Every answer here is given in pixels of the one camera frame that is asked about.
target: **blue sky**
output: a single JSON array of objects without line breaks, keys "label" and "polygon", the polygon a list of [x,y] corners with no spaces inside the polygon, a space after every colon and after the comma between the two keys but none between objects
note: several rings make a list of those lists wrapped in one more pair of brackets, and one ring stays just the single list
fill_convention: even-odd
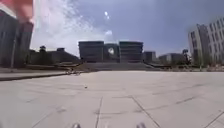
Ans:
[{"label": "blue sky", "polygon": [[157,55],[181,52],[191,26],[224,17],[224,0],[35,0],[34,6],[31,48],[65,47],[76,55],[78,40],[136,40]]},{"label": "blue sky", "polygon": [[79,11],[115,39],[143,41],[145,50],[162,54],[188,47],[189,27],[224,16],[223,6],[224,0],[80,0]]}]

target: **cloud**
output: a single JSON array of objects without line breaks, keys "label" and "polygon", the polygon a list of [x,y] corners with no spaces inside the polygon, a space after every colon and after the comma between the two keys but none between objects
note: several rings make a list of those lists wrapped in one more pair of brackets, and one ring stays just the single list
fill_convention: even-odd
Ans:
[{"label": "cloud", "polygon": [[69,0],[36,0],[34,33],[31,48],[45,45],[47,49],[65,47],[78,55],[80,40],[107,40],[100,28],[83,19],[76,4]]}]

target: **building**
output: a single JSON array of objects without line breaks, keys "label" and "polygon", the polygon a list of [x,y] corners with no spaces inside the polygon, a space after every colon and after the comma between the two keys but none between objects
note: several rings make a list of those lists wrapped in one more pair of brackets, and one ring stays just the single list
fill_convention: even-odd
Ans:
[{"label": "building", "polygon": [[224,64],[224,18],[208,24],[209,53],[213,64]]},{"label": "building", "polygon": [[47,51],[50,54],[53,64],[72,62],[78,64],[80,62],[77,56],[74,56],[65,51],[64,48],[58,48],[56,51]]},{"label": "building", "polygon": [[103,62],[104,54],[104,42],[103,41],[80,41],[79,53],[80,59],[89,62]]},{"label": "building", "polygon": [[142,42],[120,41],[120,62],[121,63],[139,63],[142,62]]},{"label": "building", "polygon": [[105,44],[104,45],[104,62],[120,61],[119,46],[118,44]]},{"label": "building", "polygon": [[30,22],[22,23],[19,28],[15,51],[15,65],[23,66],[29,54],[33,24]]},{"label": "building", "polygon": [[10,66],[15,47],[14,66],[22,67],[29,53],[33,24],[28,22],[21,24],[2,10],[0,17],[0,65]]},{"label": "building", "polygon": [[159,60],[160,63],[164,65],[181,65],[186,62],[185,56],[180,53],[168,53],[161,55],[159,56]]},{"label": "building", "polygon": [[156,52],[155,51],[144,51],[143,52],[143,61],[146,63],[152,63],[156,61]]},{"label": "building", "polygon": [[188,33],[188,40],[190,45],[190,52],[193,63],[195,65],[210,64],[209,57],[209,35],[206,25],[199,25],[192,27]]},{"label": "building", "polygon": [[0,65],[8,67],[19,22],[2,10],[0,17]]},{"label": "building", "polygon": [[64,48],[58,48],[56,51],[45,51],[44,54],[45,55],[42,56],[40,51],[36,52],[35,50],[29,50],[29,64],[52,65],[64,62],[80,63],[80,59],[77,56],[66,52]]}]

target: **tall building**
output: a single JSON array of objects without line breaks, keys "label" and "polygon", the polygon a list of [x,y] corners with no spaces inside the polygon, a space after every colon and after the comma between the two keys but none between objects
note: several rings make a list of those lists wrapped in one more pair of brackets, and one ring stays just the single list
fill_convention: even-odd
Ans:
[{"label": "tall building", "polygon": [[9,66],[19,22],[0,10],[0,65]]},{"label": "tall building", "polygon": [[188,40],[193,63],[196,65],[210,64],[208,47],[210,40],[207,26],[197,24],[192,27],[188,33]]},{"label": "tall building", "polygon": [[27,61],[29,54],[30,42],[33,33],[33,24],[30,22],[22,23],[19,26],[19,34],[17,35],[15,65],[22,66]]},{"label": "tall building", "polygon": [[33,31],[32,23],[20,24],[19,21],[0,10],[0,65],[9,67],[15,45],[15,66],[25,64]]},{"label": "tall building", "polygon": [[120,61],[118,44],[104,45],[104,62],[119,62]]},{"label": "tall building", "polygon": [[209,53],[213,64],[224,64],[224,18],[218,18],[208,25],[210,37]]},{"label": "tall building", "polygon": [[143,60],[146,63],[152,63],[156,61],[156,52],[155,51],[144,51]]},{"label": "tall building", "polygon": [[103,62],[104,42],[103,41],[80,41],[80,59],[85,62]]},{"label": "tall building", "polygon": [[120,41],[120,62],[139,63],[142,62],[142,42]]}]

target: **tiled pavement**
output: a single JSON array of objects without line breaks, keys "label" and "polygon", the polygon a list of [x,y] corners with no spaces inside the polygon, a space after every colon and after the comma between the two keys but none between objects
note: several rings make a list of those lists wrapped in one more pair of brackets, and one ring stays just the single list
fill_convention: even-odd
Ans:
[{"label": "tiled pavement", "polygon": [[224,73],[111,71],[0,82],[2,128],[224,128],[223,113]]}]

